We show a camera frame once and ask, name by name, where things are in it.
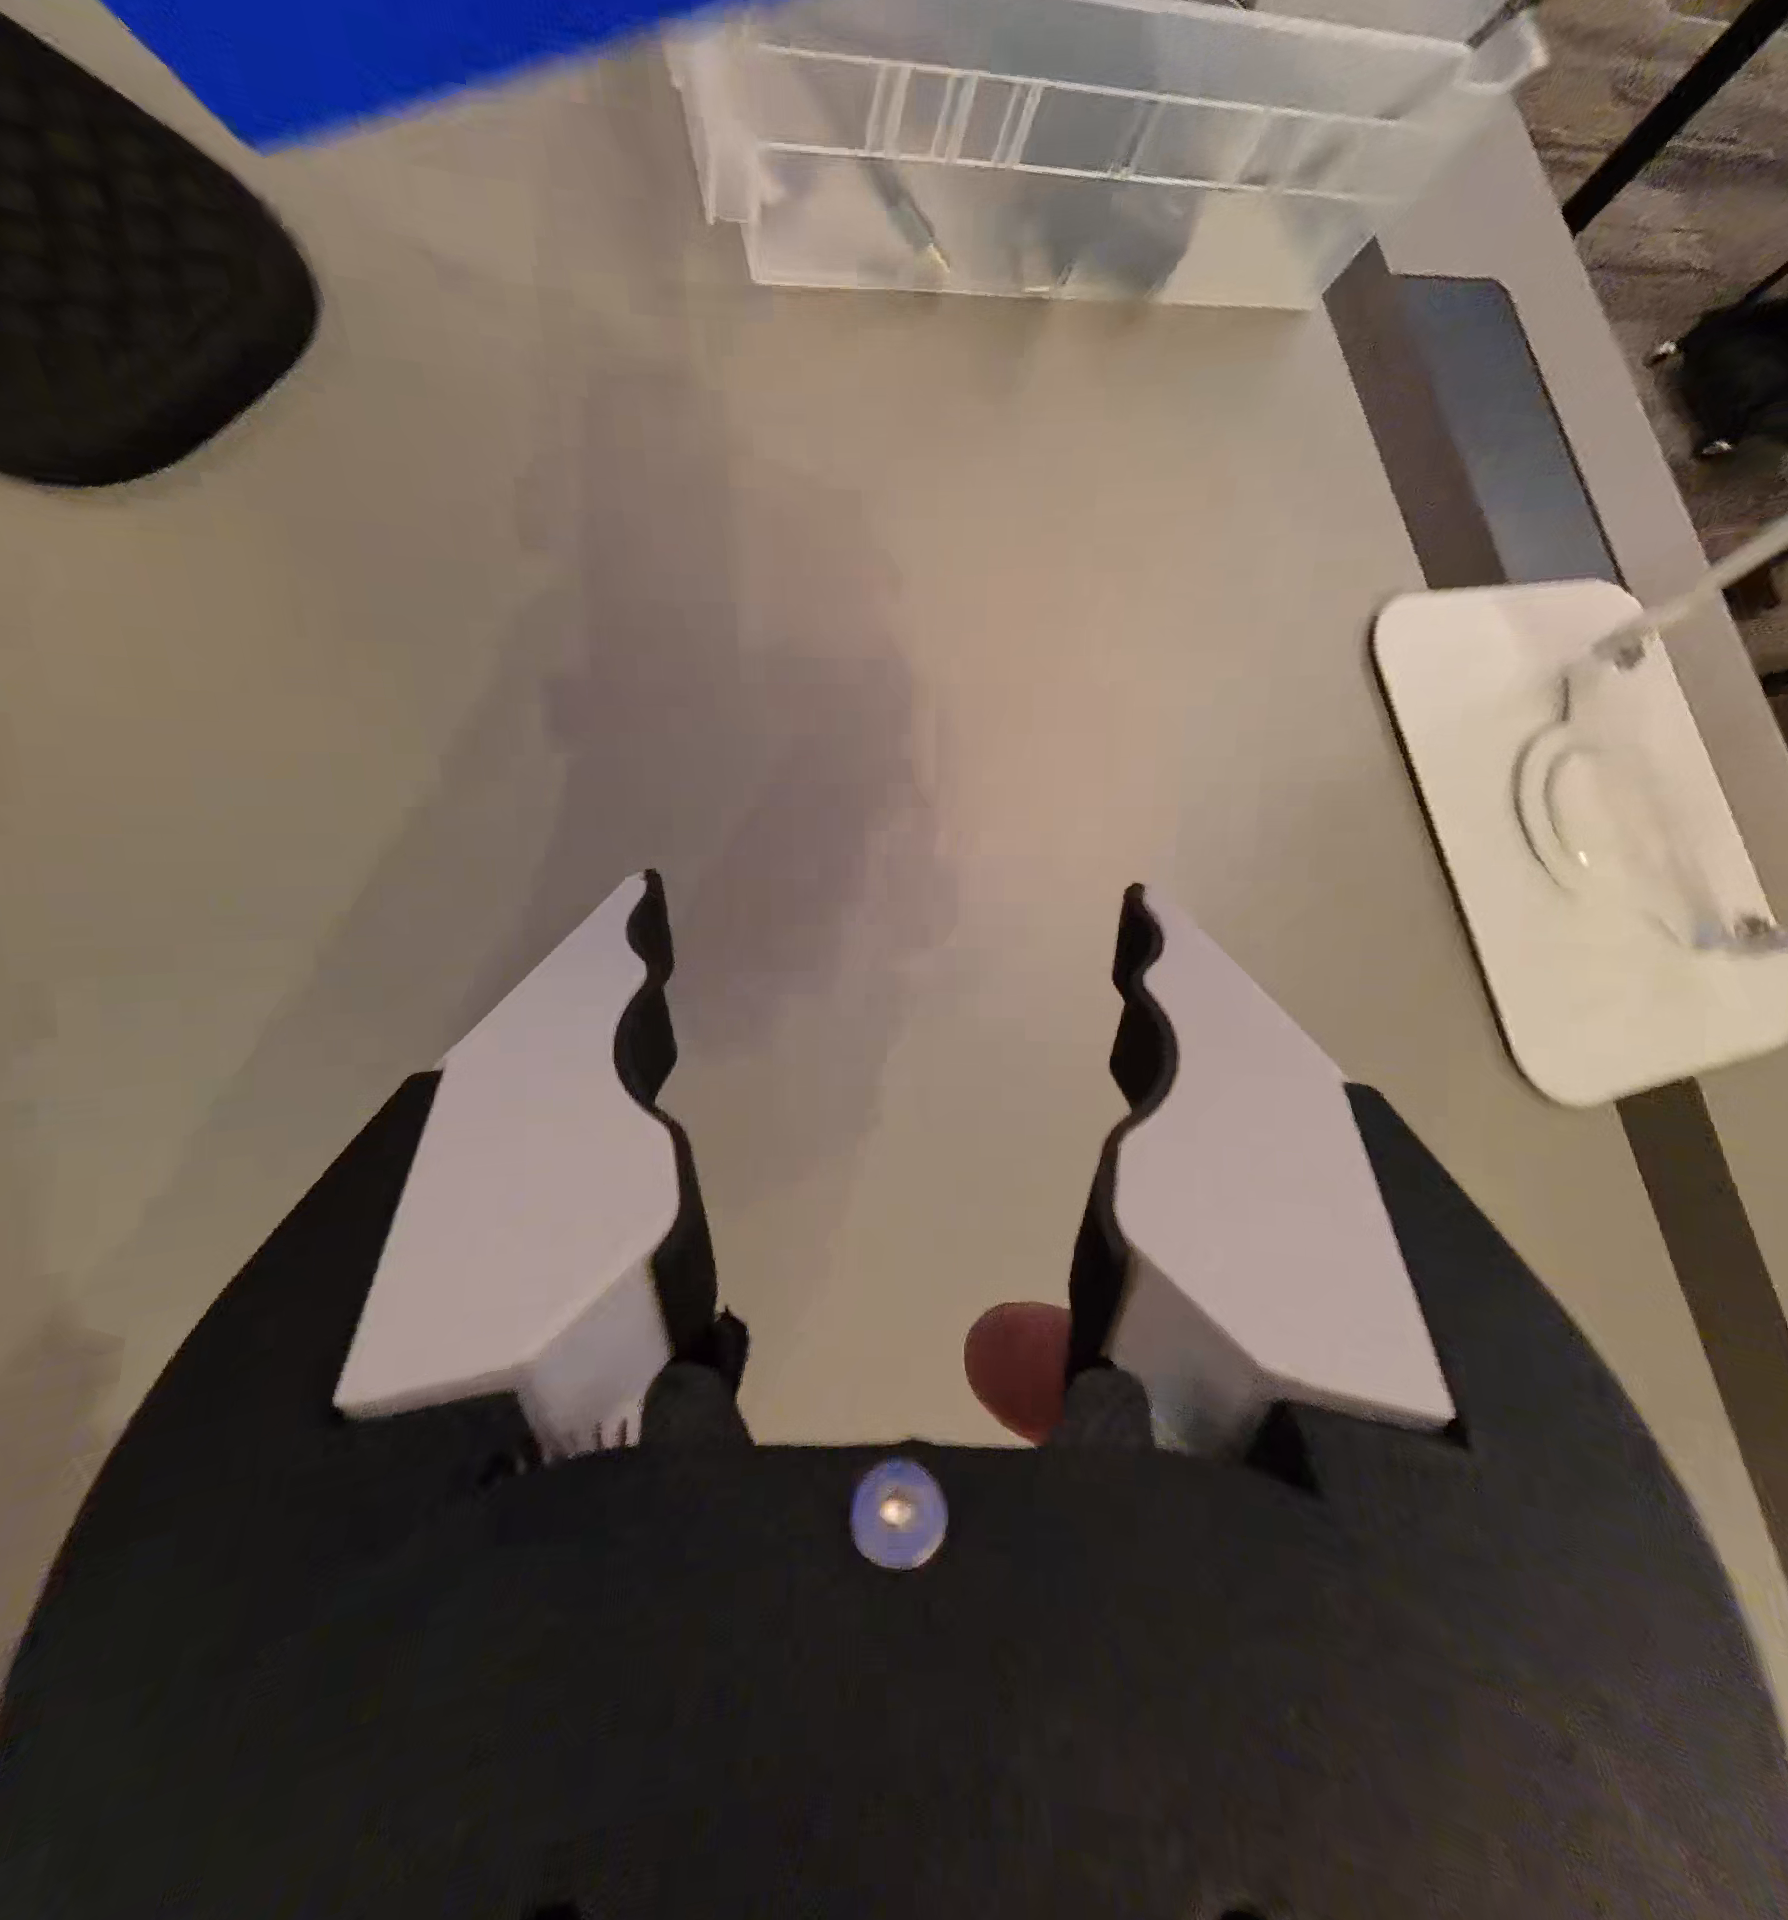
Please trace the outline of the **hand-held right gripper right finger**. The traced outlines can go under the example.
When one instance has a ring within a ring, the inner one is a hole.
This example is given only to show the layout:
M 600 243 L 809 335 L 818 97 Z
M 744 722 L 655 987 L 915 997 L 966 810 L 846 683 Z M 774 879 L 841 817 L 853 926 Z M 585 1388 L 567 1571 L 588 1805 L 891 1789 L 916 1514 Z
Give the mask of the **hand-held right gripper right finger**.
M 1404 1432 L 1456 1407 L 1347 1082 L 1177 902 L 1126 887 L 1108 1126 L 1073 1238 L 1069 1374 L 1116 1373 L 1171 1452 L 1281 1406 Z

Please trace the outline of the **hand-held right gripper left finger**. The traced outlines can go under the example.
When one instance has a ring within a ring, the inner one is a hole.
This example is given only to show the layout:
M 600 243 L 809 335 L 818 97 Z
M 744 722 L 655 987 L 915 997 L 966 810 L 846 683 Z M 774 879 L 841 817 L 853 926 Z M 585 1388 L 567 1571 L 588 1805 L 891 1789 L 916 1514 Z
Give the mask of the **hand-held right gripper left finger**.
M 333 1391 L 359 1421 L 510 1396 L 541 1452 L 748 1449 L 717 1297 L 655 870 L 626 875 L 455 1042 Z

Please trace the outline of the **clear plastic bin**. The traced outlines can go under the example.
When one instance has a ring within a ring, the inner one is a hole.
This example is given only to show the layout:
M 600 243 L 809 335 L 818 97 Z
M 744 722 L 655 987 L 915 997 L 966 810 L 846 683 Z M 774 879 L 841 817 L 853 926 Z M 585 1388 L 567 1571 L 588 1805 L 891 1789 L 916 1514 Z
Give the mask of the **clear plastic bin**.
M 1304 312 L 1545 69 L 1534 4 L 728 4 L 706 218 L 802 291 Z

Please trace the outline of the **person's right hand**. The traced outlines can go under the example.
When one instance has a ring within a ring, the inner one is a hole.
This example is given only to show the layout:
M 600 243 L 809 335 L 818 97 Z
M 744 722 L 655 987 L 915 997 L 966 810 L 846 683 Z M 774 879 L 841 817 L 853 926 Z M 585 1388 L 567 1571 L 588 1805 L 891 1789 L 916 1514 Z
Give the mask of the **person's right hand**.
M 1073 1314 L 1047 1302 L 984 1309 L 961 1341 L 961 1373 L 978 1406 L 1027 1447 L 1060 1426 Z

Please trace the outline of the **black mesh pad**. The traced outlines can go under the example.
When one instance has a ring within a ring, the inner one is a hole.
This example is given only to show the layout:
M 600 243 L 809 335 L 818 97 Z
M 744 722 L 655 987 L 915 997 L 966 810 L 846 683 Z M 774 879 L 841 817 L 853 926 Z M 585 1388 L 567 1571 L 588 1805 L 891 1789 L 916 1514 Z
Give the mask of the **black mesh pad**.
M 254 192 L 0 12 L 0 475 L 97 490 L 171 468 L 318 324 Z

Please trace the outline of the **blue plastic bin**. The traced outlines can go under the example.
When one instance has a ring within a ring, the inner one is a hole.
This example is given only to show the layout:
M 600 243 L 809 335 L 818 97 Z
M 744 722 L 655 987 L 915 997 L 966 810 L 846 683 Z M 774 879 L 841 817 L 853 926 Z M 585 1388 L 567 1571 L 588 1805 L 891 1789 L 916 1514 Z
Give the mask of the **blue plastic bin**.
M 594 58 L 721 3 L 109 3 L 239 140 L 273 150 L 534 69 Z

